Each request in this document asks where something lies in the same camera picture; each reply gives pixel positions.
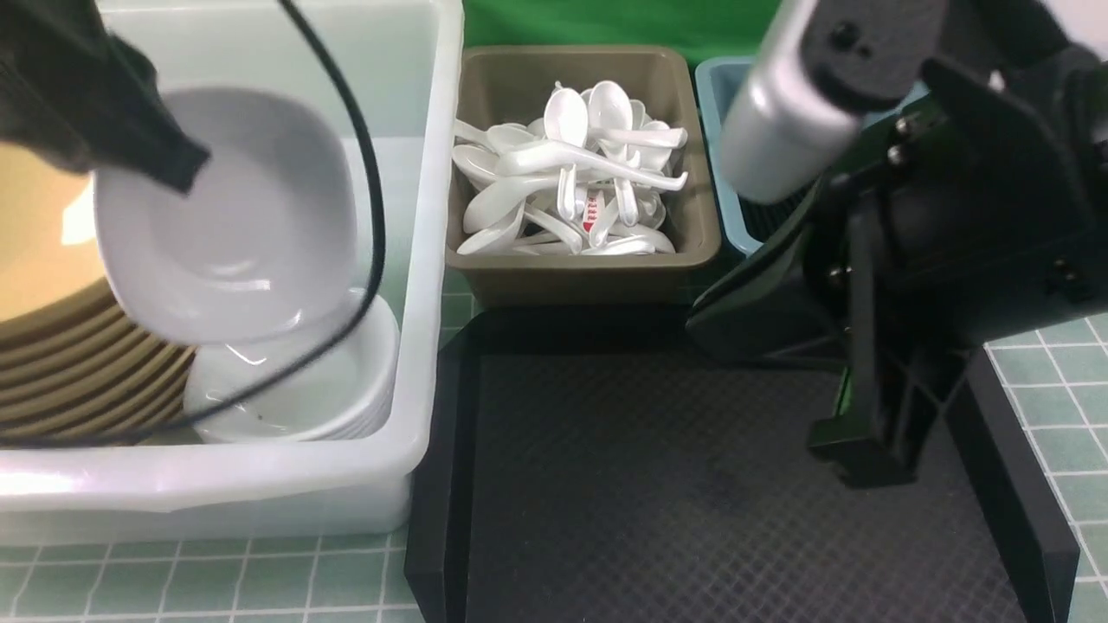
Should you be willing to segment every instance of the screw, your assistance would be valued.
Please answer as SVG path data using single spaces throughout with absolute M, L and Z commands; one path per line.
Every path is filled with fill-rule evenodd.
M 912 120 L 910 120 L 906 116 L 902 116 L 902 118 L 897 119 L 896 120 L 896 133 L 900 134 L 901 136 L 905 136 L 905 137 L 911 136 L 912 135 Z
M 840 52 L 847 52 L 862 38 L 862 31 L 854 22 L 839 22 L 831 30 L 831 45 Z
M 904 147 L 900 145 L 893 145 L 889 147 L 888 152 L 889 164 L 893 166 L 904 166 L 907 164 L 907 154 L 904 153 Z
M 1004 80 L 1004 74 L 999 70 L 988 74 L 988 88 L 997 92 L 1008 88 L 1008 83 Z
M 852 272 L 853 268 L 850 266 L 847 266 L 845 268 L 842 266 L 835 266 L 828 270 L 828 280 L 831 282 L 831 285 L 834 287 L 842 287 L 843 277 L 849 276 Z

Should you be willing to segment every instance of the white plastic bin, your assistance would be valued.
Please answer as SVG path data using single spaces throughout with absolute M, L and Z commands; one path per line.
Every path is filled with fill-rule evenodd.
M 461 0 L 299 4 L 358 95 L 381 162 L 381 294 L 401 321 L 388 422 L 353 441 L 2 451 L 0 543 L 384 532 L 406 520 L 434 398 Z M 151 58 L 163 88 L 275 90 L 312 104 L 352 141 L 331 84 L 273 0 L 99 6 L 109 28 Z M 365 211 L 365 172 L 355 168 Z

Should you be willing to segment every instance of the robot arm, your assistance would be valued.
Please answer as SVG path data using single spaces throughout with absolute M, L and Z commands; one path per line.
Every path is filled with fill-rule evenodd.
M 174 122 L 155 80 L 93 0 L 0 2 L 0 140 L 65 171 L 112 164 L 187 193 L 209 153 Z
M 756 201 L 817 182 L 689 334 L 845 366 L 809 448 L 850 486 L 914 479 L 981 345 L 1108 309 L 1108 70 L 1037 0 L 788 0 L 721 153 Z

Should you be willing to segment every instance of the tile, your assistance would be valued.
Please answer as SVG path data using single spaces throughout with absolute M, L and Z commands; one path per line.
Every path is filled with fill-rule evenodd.
M 1089 324 L 1092 325 L 1101 340 L 1108 340 L 1108 314 L 1089 316 Z
M 42 548 L 39 561 L 43 562 L 78 562 L 102 561 L 107 553 L 107 545 L 52 545 Z
M 1006 337 L 1004 339 L 998 339 L 996 341 L 989 343 L 989 346 L 1042 346 L 1043 343 L 1039 340 L 1038 335 L 1035 331 L 1014 335 L 1012 337 Z
M 236 614 L 235 623 L 302 623 L 302 614 Z
M 91 614 L 157 612 L 171 562 L 115 562 L 92 594 Z
M 1108 525 L 1083 525 L 1081 537 L 1100 573 L 1108 574 Z
M 1089 556 L 1081 552 L 1081 558 L 1077 563 L 1077 576 L 1078 578 L 1096 578 L 1096 570 L 1092 569 L 1092 563 L 1089 562 Z
M 165 592 L 165 612 L 230 610 L 240 560 L 183 560 L 173 570 Z
M 1012 388 L 1012 394 L 1019 404 L 1027 426 L 1085 423 L 1065 387 L 1015 387 Z
M 1091 430 L 1080 428 L 1036 430 L 1035 442 L 1050 471 L 1095 471 L 1108 469 L 1108 459 L 1097 446 Z
M 250 554 L 314 553 L 318 541 L 316 537 L 255 539 L 250 542 Z
M 473 299 L 468 294 L 442 295 L 442 328 L 464 327 L 473 314 Z
M 1071 387 L 1089 423 L 1108 423 L 1108 385 Z
M 39 548 L 0 548 L 0 562 L 31 562 Z
M 377 605 L 384 554 L 321 554 L 311 585 L 311 607 Z
M 183 556 L 242 555 L 246 553 L 245 539 L 219 539 L 205 541 L 185 541 L 181 543 Z
M 314 612 L 308 623 L 377 623 L 377 611 L 366 612 Z
M 1039 330 L 1043 339 L 1047 344 L 1096 344 L 1097 336 L 1092 335 L 1092 329 L 1085 318 L 1070 320 L 1053 327 Z
M 1069 605 L 1069 623 L 1104 623 L 1108 612 L 1108 596 L 1096 582 L 1080 582 L 1074 586 L 1074 601 Z
M 238 610 L 304 607 L 312 556 L 255 558 L 246 563 Z
M 1108 520 L 1108 478 L 1104 476 L 1057 476 L 1058 491 L 1074 521 Z
M 1045 348 L 994 350 L 993 358 L 1008 385 L 1060 382 Z
M 347 534 L 341 537 L 324 537 L 320 547 L 322 551 L 332 550 L 380 550 L 383 549 L 388 534 Z
M 447 268 L 442 276 L 442 292 L 443 294 L 470 294 L 470 283 L 458 270 Z
M 392 547 L 393 548 L 407 548 L 408 547 L 408 524 L 403 524 L 392 533 Z
M 1066 382 L 1108 379 L 1108 354 L 1099 346 L 1063 346 L 1050 349 Z
M 439 348 L 447 346 L 461 329 L 439 329 Z
M 418 609 L 386 610 L 381 612 L 381 623 L 423 623 Z
M 173 558 L 177 553 L 176 541 L 157 541 L 150 543 L 115 543 L 112 545 L 110 559 L 121 558 Z
M 389 565 L 384 570 L 384 603 L 388 605 L 416 604 L 412 590 L 404 578 L 404 554 L 394 552 L 389 556 Z
M 11 600 L 19 594 L 29 570 L 27 566 L 0 566 L 0 613 L 8 614 L 11 610 Z
M 19 596 L 17 616 L 84 614 L 89 591 L 100 574 L 100 564 L 35 566 Z

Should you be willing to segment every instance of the black cable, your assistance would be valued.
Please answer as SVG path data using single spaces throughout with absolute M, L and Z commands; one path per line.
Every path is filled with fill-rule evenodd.
M 339 70 L 335 59 L 331 58 L 327 48 L 324 45 L 324 42 L 319 40 L 315 30 L 312 30 L 308 20 L 305 19 L 299 9 L 296 8 L 296 4 L 293 3 L 293 0 L 277 0 L 277 2 L 285 9 L 289 20 L 293 21 L 297 30 L 308 43 L 308 47 L 311 48 L 312 52 L 315 52 L 316 58 L 318 58 L 320 64 L 324 65 L 324 71 L 327 72 L 327 76 L 331 80 L 331 83 L 335 84 L 335 90 L 338 91 L 339 98 L 342 99 L 342 104 L 346 106 L 347 114 L 350 116 L 350 122 L 353 124 L 353 134 L 358 140 L 358 149 L 361 152 L 362 164 L 366 167 L 366 177 L 369 181 L 369 212 L 370 223 L 372 226 L 371 242 L 373 248 L 371 256 L 372 264 L 369 268 L 369 283 L 366 285 L 366 294 L 362 296 L 358 312 L 342 328 L 336 331 L 322 344 L 314 348 L 310 353 L 289 364 L 288 367 L 269 378 L 260 380 L 238 394 L 228 397 L 219 405 L 208 407 L 207 409 L 203 409 L 195 413 L 185 415 L 183 418 L 178 418 L 171 422 L 145 430 L 138 429 L 115 435 L 95 435 L 73 437 L 69 439 L 34 436 L 6 437 L 0 435 L 0 446 L 16 446 L 20 448 L 81 448 L 89 446 L 106 446 L 112 443 L 134 443 L 142 441 L 152 435 L 188 428 L 201 420 L 205 420 L 224 411 L 225 409 L 229 409 L 238 402 L 254 398 L 258 394 L 261 394 L 263 391 L 302 370 L 307 366 L 310 366 L 346 339 L 347 336 L 349 336 L 358 327 L 362 318 L 366 317 L 366 314 L 369 312 L 369 308 L 373 303 L 373 298 L 377 296 L 377 292 L 381 287 L 381 277 L 384 274 L 384 198 L 383 193 L 381 192 L 381 173 L 377 166 L 377 154 L 373 152 L 373 144 L 369 135 L 369 127 L 366 124 L 366 119 L 362 116 L 361 110 L 358 108 L 358 100 L 350 90 L 350 85 L 347 84 L 346 78 L 342 76 L 342 72 Z

